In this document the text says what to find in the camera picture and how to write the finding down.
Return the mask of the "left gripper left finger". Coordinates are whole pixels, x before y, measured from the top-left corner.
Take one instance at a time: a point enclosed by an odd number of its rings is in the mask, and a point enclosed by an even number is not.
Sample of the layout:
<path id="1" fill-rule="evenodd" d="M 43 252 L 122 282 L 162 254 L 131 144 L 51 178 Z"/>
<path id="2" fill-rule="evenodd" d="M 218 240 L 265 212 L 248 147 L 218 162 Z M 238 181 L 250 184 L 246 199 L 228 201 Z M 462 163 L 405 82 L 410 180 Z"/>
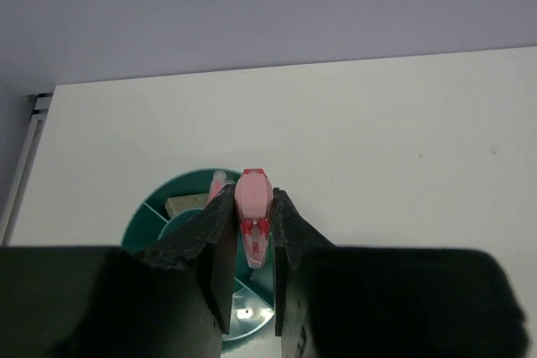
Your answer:
<path id="1" fill-rule="evenodd" d="M 231 321 L 234 186 L 138 252 L 1 250 L 4 357 L 218 357 Z"/>

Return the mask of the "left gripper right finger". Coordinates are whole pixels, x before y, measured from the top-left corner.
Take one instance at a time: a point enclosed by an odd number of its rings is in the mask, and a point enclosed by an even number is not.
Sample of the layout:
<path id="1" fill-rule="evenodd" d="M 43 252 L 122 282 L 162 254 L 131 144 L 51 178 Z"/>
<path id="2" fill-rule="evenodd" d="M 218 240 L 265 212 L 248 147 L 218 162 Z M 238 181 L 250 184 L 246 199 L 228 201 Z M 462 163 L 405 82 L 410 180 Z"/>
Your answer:
<path id="1" fill-rule="evenodd" d="M 285 357 L 524 357 L 524 312 L 486 252 L 337 246 L 274 191 L 275 333 Z"/>

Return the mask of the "beige eraser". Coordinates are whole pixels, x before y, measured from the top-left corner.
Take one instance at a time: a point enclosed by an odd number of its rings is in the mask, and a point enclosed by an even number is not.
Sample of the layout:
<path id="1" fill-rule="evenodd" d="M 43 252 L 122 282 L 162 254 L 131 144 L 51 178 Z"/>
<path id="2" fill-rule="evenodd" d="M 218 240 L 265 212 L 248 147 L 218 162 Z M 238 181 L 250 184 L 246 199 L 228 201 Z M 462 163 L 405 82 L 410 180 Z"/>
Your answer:
<path id="1" fill-rule="evenodd" d="M 188 210 L 203 209 L 207 204 L 207 200 L 207 193 L 169 197 L 164 202 L 164 208 L 168 217 L 173 219 Z"/>

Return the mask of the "pink pen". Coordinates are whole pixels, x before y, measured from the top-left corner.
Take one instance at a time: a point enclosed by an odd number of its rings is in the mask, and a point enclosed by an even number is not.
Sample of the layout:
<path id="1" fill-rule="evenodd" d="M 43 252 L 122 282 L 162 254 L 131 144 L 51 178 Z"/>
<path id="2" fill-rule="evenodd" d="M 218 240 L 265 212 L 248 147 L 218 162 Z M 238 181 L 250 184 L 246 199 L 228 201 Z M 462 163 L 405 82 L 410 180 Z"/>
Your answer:
<path id="1" fill-rule="evenodd" d="M 210 203 L 228 184 L 234 184 L 234 181 L 227 177 L 226 172 L 221 170 L 214 171 L 207 196 L 207 203 Z"/>

